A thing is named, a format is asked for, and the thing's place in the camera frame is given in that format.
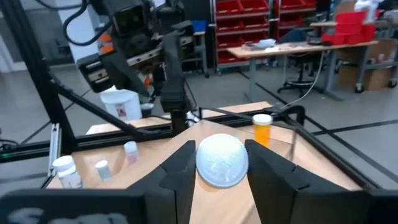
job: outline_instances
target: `aluminum frame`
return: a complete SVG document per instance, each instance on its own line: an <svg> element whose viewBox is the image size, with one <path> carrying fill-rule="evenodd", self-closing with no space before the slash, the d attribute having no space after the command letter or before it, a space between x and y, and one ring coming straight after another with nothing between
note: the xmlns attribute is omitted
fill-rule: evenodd
<svg viewBox="0 0 398 224"><path fill-rule="evenodd" d="M16 40L22 58L27 65L27 69L39 93L40 99L42 100L45 110L49 115L51 123L60 124L60 127L62 129L60 140L62 143L61 154L71 154L78 151L117 146L122 145L127 141L143 142L156 139L172 138L175 136L170 128L170 124L136 129L112 117L105 111L96 108L96 106L90 104L89 101L86 101L85 99L79 97L64 86L59 85L59 83L57 83L57 81L54 80L54 78L51 76L49 66L44 60L43 55L39 49L39 45L37 43L37 40L35 39L35 35L26 18L26 15L24 14L21 2L19 0L0 0L0 7L4 14L4 18ZM122 131L113 131L109 133L75 137L68 118L63 110L58 93L63 96L69 97L70 100L84 107L84 109L92 112L93 114L101 118L105 118L108 122L115 124L117 127L121 128ZM274 114L275 111L273 111L272 108L265 108L263 110L239 113L243 116L240 116L239 114L227 114L214 118L207 118L207 120L236 128L252 125L252 121L245 118L244 116L253 116L258 113ZM289 117L289 115L292 113L281 113L275 118L275 121L283 121L290 126L294 126L297 133L302 138L308 141L313 147L315 147L315 149L317 149L327 159L334 163L334 165L339 167L345 174L347 174L362 188L380 188L377 183L367 178L361 171L357 170L357 168L347 163L342 157L334 153L329 147L324 145L317 138L315 138L315 136L311 135L308 131L304 129L304 110L297 112L296 121L292 120ZM152 133L136 134L136 131ZM37 142L33 144L23 144L7 152L0 152L0 163L48 156L49 150L50 141ZM47 186L51 179L52 177L48 178L43 187Z"/></svg>

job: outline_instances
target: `red storage bin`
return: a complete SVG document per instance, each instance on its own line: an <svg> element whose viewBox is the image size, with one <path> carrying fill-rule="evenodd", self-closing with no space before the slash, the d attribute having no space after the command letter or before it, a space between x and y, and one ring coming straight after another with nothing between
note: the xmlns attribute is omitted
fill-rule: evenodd
<svg viewBox="0 0 398 224"><path fill-rule="evenodd" d="M346 44L354 45L362 43L364 37L362 34L351 34L346 36Z"/></svg>
<svg viewBox="0 0 398 224"><path fill-rule="evenodd" d="M362 22L365 20L366 17L366 12L361 11L361 12L345 12L345 13L340 13L336 16L336 22L337 23L358 23L362 24Z"/></svg>
<svg viewBox="0 0 398 224"><path fill-rule="evenodd" d="M362 23L337 23L336 34L360 34Z"/></svg>
<svg viewBox="0 0 398 224"><path fill-rule="evenodd" d="M225 35L217 37L217 47L240 47L243 44L243 39L238 35Z"/></svg>
<svg viewBox="0 0 398 224"><path fill-rule="evenodd" d="M317 0L303 0L305 7L314 8L317 6Z"/></svg>
<svg viewBox="0 0 398 224"><path fill-rule="evenodd" d="M376 31L376 25L362 25L361 34L363 35L363 41L369 42L374 39L374 33Z"/></svg>
<svg viewBox="0 0 398 224"><path fill-rule="evenodd" d="M228 19L217 21L217 32L231 32L243 29L242 22L239 19Z"/></svg>
<svg viewBox="0 0 398 224"><path fill-rule="evenodd" d="M345 35L329 35L329 34L323 34L322 35L322 41L325 42L331 42L332 45L343 45L345 44Z"/></svg>
<svg viewBox="0 0 398 224"><path fill-rule="evenodd" d="M241 58L235 57L233 54L229 53L228 51L224 50L217 53L218 56L218 63L231 63L231 62L238 62L241 61Z"/></svg>
<svg viewBox="0 0 398 224"><path fill-rule="evenodd" d="M244 43L258 43L260 40L267 39L265 33L253 33L253 34L242 34L242 39Z"/></svg>
<svg viewBox="0 0 398 224"><path fill-rule="evenodd" d="M242 0L243 11L247 12L267 12L268 4L265 0Z"/></svg>
<svg viewBox="0 0 398 224"><path fill-rule="evenodd" d="M260 17L248 17L241 20L243 29L260 29L260 28L267 28L268 21L264 18L264 16Z"/></svg>
<svg viewBox="0 0 398 224"><path fill-rule="evenodd" d="M217 1L216 14L217 16L240 14L243 10L241 3L236 1Z"/></svg>
<svg viewBox="0 0 398 224"><path fill-rule="evenodd" d="M303 8L305 8L305 4L304 4L304 2L302 0L280 0L280 1L282 1L282 4L280 6L280 8L282 10L303 9Z"/></svg>
<svg viewBox="0 0 398 224"><path fill-rule="evenodd" d="M284 14L280 17L280 26L301 26L304 24L303 17L297 14Z"/></svg>

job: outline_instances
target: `white pill bottle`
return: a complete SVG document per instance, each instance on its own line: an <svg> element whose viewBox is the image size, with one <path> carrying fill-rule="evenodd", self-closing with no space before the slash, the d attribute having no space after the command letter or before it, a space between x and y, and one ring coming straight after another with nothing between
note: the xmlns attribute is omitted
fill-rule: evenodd
<svg viewBox="0 0 398 224"><path fill-rule="evenodd" d="M75 161L72 156L62 156L52 163L61 181L62 187L66 189L82 189L83 184L76 170Z"/></svg>

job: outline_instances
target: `orange pill bottle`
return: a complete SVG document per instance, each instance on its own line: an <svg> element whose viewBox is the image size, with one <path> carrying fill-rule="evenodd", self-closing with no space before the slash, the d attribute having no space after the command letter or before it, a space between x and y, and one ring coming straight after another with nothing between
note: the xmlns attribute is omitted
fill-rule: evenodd
<svg viewBox="0 0 398 224"><path fill-rule="evenodd" d="M259 144L269 147L271 135L272 116L268 114L256 114L253 116L254 140Z"/></svg>

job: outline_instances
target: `pill bottle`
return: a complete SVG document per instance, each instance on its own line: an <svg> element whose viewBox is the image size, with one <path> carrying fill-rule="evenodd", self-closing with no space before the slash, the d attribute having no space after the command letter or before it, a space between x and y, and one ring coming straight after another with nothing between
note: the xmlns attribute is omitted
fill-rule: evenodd
<svg viewBox="0 0 398 224"><path fill-rule="evenodd" d="M98 174L101 177L102 182L106 182L112 178L111 170L109 169L108 162L106 160L99 161L95 164Z"/></svg>
<svg viewBox="0 0 398 224"><path fill-rule="evenodd" d="M256 114L253 116L254 140L265 147L269 147L272 116Z"/></svg>
<svg viewBox="0 0 398 224"><path fill-rule="evenodd" d="M66 189L81 189L83 184L76 170L75 161L72 156L62 156L52 163L61 181L62 187Z"/></svg>
<svg viewBox="0 0 398 224"><path fill-rule="evenodd" d="M139 158L139 153L137 149L137 143L135 141L129 141L124 144L124 152L126 153L129 165L135 163Z"/></svg>

